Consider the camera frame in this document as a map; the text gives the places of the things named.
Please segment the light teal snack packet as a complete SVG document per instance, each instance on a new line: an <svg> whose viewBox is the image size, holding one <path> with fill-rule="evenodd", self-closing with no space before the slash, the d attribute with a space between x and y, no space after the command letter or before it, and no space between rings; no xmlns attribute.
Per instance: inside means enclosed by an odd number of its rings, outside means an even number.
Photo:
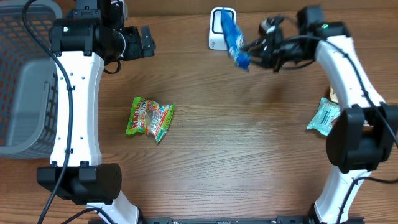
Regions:
<svg viewBox="0 0 398 224"><path fill-rule="evenodd" d="M321 98L318 111L307 126L307 130L316 129L320 134L327 136L332 130L332 122L340 116L340 107L327 98Z"/></svg>

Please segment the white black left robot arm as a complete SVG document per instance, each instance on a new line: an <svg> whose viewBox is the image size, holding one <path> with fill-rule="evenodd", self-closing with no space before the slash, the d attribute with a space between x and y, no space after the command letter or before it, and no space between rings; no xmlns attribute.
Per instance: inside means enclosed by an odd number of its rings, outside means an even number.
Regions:
<svg viewBox="0 0 398 224"><path fill-rule="evenodd" d="M59 197L96 212L105 223L144 223L121 190L121 168L102 161L98 141L98 93L109 63L154 55L150 29L124 25L124 1L78 1L56 19L46 52L58 76L57 130L50 165L38 183Z"/></svg>

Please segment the beige brown cookie pouch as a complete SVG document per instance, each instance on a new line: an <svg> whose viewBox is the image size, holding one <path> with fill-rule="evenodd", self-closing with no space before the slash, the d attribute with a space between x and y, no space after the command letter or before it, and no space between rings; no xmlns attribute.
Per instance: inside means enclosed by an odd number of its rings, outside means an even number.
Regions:
<svg viewBox="0 0 398 224"><path fill-rule="evenodd" d="M338 98L332 86L330 86L330 100L336 104L338 104ZM371 127L371 125L365 120L364 121L365 127Z"/></svg>

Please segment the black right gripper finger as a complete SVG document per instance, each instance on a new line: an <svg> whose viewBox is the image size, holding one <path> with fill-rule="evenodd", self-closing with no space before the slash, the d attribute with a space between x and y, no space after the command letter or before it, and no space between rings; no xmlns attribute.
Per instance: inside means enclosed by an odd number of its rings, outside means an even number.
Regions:
<svg viewBox="0 0 398 224"><path fill-rule="evenodd" d="M243 46L241 46L239 48L239 50L242 52L248 52L251 48L261 47L263 44L263 41L264 41L264 39L257 39L251 43L244 44Z"/></svg>
<svg viewBox="0 0 398 224"><path fill-rule="evenodd" d="M267 68L267 56L252 54L250 55L251 63L262 68Z"/></svg>

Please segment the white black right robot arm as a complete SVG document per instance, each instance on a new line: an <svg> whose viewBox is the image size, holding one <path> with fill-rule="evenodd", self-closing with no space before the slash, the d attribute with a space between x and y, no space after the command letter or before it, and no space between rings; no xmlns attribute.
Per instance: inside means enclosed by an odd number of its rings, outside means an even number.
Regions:
<svg viewBox="0 0 398 224"><path fill-rule="evenodd" d="M331 169L320 197L300 223L362 223L349 208L365 180L388 160L397 145L397 106L388 105L361 65L353 38L342 22L327 22L320 6L297 13L299 34L286 38L283 19L270 17L259 26L260 38L240 46L253 63L278 72L286 62L312 60L324 69L341 113L326 137Z"/></svg>

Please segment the green Haribo gummy bag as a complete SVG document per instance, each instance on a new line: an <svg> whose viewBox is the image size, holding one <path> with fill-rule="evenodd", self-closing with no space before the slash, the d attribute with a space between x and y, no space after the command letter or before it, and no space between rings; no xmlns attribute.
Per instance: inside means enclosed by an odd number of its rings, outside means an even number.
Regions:
<svg viewBox="0 0 398 224"><path fill-rule="evenodd" d="M134 97L125 135L136 133L155 137L156 143L167 134L175 111L175 104L160 105L154 100Z"/></svg>

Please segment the blue Oreo cookie pack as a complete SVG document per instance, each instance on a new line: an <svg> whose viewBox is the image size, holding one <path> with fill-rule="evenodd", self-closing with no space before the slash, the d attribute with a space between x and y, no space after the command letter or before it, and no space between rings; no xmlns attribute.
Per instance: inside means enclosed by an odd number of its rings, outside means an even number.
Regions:
<svg viewBox="0 0 398 224"><path fill-rule="evenodd" d="M221 28L229 57L233 59L235 66L248 70L251 57L241 50L241 47L245 44L244 35L226 8L221 10Z"/></svg>

